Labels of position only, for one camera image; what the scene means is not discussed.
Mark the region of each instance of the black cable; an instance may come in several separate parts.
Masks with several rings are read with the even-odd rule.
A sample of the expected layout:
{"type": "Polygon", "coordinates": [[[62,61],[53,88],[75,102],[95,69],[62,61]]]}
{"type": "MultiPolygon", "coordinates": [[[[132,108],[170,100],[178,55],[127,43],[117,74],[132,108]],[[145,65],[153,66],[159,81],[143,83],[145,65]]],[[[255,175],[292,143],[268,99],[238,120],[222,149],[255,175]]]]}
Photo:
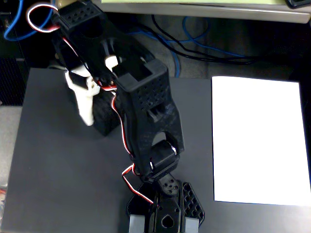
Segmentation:
{"type": "MultiPolygon", "coordinates": [[[[237,64],[235,62],[235,65],[248,65],[248,64],[252,64],[254,62],[257,62],[257,61],[260,61],[260,60],[267,60],[267,52],[265,53],[265,55],[262,55],[262,56],[244,56],[244,57],[227,57],[227,58],[222,58],[222,57],[216,57],[216,56],[211,56],[207,53],[203,53],[203,52],[199,52],[199,51],[196,51],[196,50],[190,50],[190,49],[187,49],[185,48],[185,46],[180,43],[180,41],[178,41],[176,38],[174,38],[172,35],[170,35],[168,32],[164,31],[159,25],[158,23],[156,22],[156,18],[154,15],[151,15],[151,18],[152,18],[152,22],[153,24],[156,26],[156,28],[158,28],[163,34],[165,34],[167,37],[169,37],[170,39],[172,39],[173,41],[175,41],[183,50],[187,51],[187,52],[192,52],[192,53],[196,53],[196,54],[199,54],[199,55],[203,55],[203,56],[206,56],[206,57],[211,57],[211,58],[214,58],[214,59],[217,59],[217,61],[214,61],[214,62],[219,62],[219,63],[222,63],[222,61],[232,61],[232,60],[250,60],[249,62],[239,62],[239,64],[237,64]]],[[[279,56],[271,56],[270,61],[273,61],[273,59],[275,59],[276,57],[280,58],[279,56]]]]}
{"type": "Polygon", "coordinates": [[[248,65],[248,64],[252,64],[254,62],[256,62],[257,60],[253,60],[253,61],[248,61],[248,62],[235,62],[235,61],[230,61],[230,59],[235,59],[235,58],[204,58],[204,57],[196,57],[196,56],[192,56],[192,55],[188,55],[188,54],[185,54],[185,53],[182,53],[174,48],[172,48],[171,46],[169,46],[168,44],[166,44],[163,39],[154,31],[152,30],[151,28],[147,27],[146,25],[144,24],[141,24],[141,23],[131,23],[131,24],[134,24],[148,32],[151,32],[154,37],[156,37],[158,39],[158,41],[164,45],[166,48],[168,48],[169,50],[175,52],[176,54],[180,55],[180,56],[183,56],[183,57],[186,57],[186,58],[189,58],[189,59],[193,59],[193,60],[197,60],[197,61],[204,61],[204,62],[216,62],[216,63],[225,63],[225,64],[233,64],[233,65],[248,65]]]}
{"type": "Polygon", "coordinates": [[[159,31],[162,32],[163,34],[165,34],[167,37],[169,37],[170,39],[172,39],[173,41],[175,41],[184,51],[196,53],[196,54],[203,55],[203,56],[210,57],[210,58],[214,58],[214,59],[218,59],[218,58],[219,58],[219,57],[215,57],[215,56],[209,55],[209,54],[204,53],[204,52],[200,52],[200,51],[196,51],[196,50],[190,50],[190,49],[186,48],[182,43],[180,43],[179,40],[177,40],[177,39],[176,39],[175,37],[173,37],[172,35],[168,34],[166,31],[164,31],[164,30],[158,25],[158,23],[156,22],[156,18],[155,18],[154,15],[151,15],[151,18],[152,18],[152,22],[154,23],[154,25],[156,26],[156,28],[158,28],[159,31]]]}

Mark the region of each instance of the white paper sheet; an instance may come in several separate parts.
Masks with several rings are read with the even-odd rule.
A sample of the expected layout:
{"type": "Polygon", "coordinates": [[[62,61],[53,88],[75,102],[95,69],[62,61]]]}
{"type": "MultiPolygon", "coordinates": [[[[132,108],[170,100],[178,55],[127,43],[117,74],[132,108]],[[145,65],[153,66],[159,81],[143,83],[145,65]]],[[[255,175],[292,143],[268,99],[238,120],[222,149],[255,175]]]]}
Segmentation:
{"type": "Polygon", "coordinates": [[[217,201],[311,205],[299,84],[212,78],[217,201]]]}

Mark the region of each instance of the blue cable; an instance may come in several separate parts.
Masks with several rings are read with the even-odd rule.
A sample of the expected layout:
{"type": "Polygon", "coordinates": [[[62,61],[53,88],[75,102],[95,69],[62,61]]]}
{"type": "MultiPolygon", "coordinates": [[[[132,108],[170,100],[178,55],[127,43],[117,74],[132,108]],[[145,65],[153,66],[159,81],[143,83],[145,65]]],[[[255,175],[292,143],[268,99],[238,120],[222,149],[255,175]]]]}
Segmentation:
{"type": "MultiPolygon", "coordinates": [[[[8,29],[4,32],[4,39],[6,40],[9,40],[9,41],[20,41],[20,40],[23,40],[23,39],[26,39],[28,38],[29,36],[32,36],[34,35],[37,31],[33,30],[32,32],[26,34],[26,35],[23,35],[23,36],[20,36],[20,37],[17,37],[17,38],[9,38],[8,37],[8,34],[9,32],[14,28],[14,26],[16,25],[17,21],[19,20],[19,17],[20,17],[20,14],[21,14],[21,11],[22,11],[22,8],[23,8],[23,2],[24,0],[19,0],[19,6],[18,6],[18,10],[17,10],[17,14],[12,22],[12,24],[8,27],[8,29]]],[[[40,28],[43,28],[50,20],[51,16],[53,14],[53,9],[50,10],[50,13],[48,14],[48,17],[45,19],[45,21],[41,24],[40,28]]]]}
{"type": "MultiPolygon", "coordinates": [[[[147,32],[144,32],[144,31],[138,31],[138,32],[133,32],[133,33],[128,33],[128,35],[134,35],[134,34],[143,34],[153,40],[158,40],[156,37],[154,37],[151,33],[147,33],[147,32]]],[[[170,45],[170,41],[169,40],[166,40],[164,37],[160,36],[162,38],[162,40],[167,43],[168,45],[170,45]]],[[[178,60],[178,57],[176,55],[176,53],[172,52],[171,51],[171,54],[173,56],[173,59],[174,59],[174,62],[175,62],[175,68],[176,68],[176,71],[175,71],[175,77],[176,78],[179,78],[179,74],[180,74],[180,64],[179,64],[179,60],[178,60]]]]}
{"type": "Polygon", "coordinates": [[[186,28],[186,21],[187,21],[187,17],[184,17],[183,19],[183,30],[186,34],[186,36],[189,38],[189,40],[191,42],[193,42],[194,44],[200,46],[200,47],[203,47],[203,48],[207,48],[207,49],[210,49],[210,50],[215,50],[215,51],[218,51],[218,52],[222,52],[222,53],[225,53],[225,54],[228,54],[228,55],[231,55],[231,56],[235,56],[235,57],[244,57],[243,55],[239,55],[239,54],[236,54],[236,53],[232,53],[232,52],[227,52],[225,50],[221,50],[221,49],[218,49],[218,48],[215,48],[215,47],[211,47],[211,46],[207,46],[207,45],[202,45],[201,43],[197,42],[197,37],[196,38],[193,38],[190,33],[188,32],[187,28],[186,28]]]}

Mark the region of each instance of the screw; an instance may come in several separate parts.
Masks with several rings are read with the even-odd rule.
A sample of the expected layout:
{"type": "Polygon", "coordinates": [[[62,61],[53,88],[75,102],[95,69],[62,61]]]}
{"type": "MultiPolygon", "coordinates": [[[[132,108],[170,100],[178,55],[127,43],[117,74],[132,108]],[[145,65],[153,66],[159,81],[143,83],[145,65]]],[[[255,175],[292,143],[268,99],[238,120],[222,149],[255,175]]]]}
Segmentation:
{"type": "Polygon", "coordinates": [[[10,27],[9,20],[7,18],[4,20],[4,26],[5,28],[10,27]]]}
{"type": "Polygon", "coordinates": [[[151,168],[151,170],[153,170],[154,169],[154,166],[153,166],[153,164],[152,164],[152,162],[150,161],[150,168],[151,168]]]}

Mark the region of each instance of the robotic arm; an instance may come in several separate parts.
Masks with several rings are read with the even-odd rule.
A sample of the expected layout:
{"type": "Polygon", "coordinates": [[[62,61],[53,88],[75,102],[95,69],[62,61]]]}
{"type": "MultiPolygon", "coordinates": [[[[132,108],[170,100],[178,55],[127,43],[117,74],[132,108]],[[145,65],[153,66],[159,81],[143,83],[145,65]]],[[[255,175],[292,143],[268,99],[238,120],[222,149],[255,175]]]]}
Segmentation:
{"type": "Polygon", "coordinates": [[[97,85],[115,91],[111,107],[120,117],[123,142],[133,162],[123,178],[131,188],[125,174],[132,171],[143,183],[139,191],[131,188],[138,195],[127,206],[130,233],[198,232],[203,208],[190,183],[170,174],[178,165],[184,142],[167,67],[133,37],[120,32],[91,1],[74,2],[58,13],[52,18],[60,26],[53,43],[68,69],[67,83],[78,105],[86,104],[90,111],[97,85]],[[107,58],[113,65],[107,67],[107,58]],[[159,133],[165,139],[153,145],[159,133]]]}

